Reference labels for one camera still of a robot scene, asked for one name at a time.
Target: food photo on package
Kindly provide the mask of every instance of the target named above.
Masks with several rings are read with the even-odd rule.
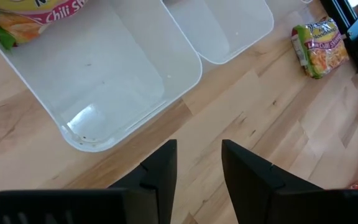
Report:
[[[6,49],[37,38],[53,22],[78,12],[87,0],[0,1],[0,43]]]
[[[349,60],[342,35],[332,18],[294,27],[291,40],[301,66],[312,78],[323,78]]]

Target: white plastic bin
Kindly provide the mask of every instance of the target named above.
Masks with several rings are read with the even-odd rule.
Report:
[[[160,1],[92,0],[1,50],[81,151],[106,150],[195,86],[201,61]]]
[[[274,26],[264,0],[164,0],[208,62],[224,64],[267,35]]]

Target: wood grain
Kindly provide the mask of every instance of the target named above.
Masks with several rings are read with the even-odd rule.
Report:
[[[221,167],[232,139],[321,187],[358,180],[358,77],[347,62],[321,80],[305,76],[293,26],[326,15],[319,1],[267,1],[275,28],[118,146],[90,154],[69,146],[0,56],[0,190],[105,188],[168,139],[178,140],[172,223],[237,223]]]

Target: snack bag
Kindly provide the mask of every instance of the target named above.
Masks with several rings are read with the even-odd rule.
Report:
[[[291,39],[301,65],[313,78],[322,78],[349,60],[341,33],[331,18],[294,27]]]
[[[38,37],[54,21],[74,15],[87,0],[0,1],[0,42],[5,49]]]

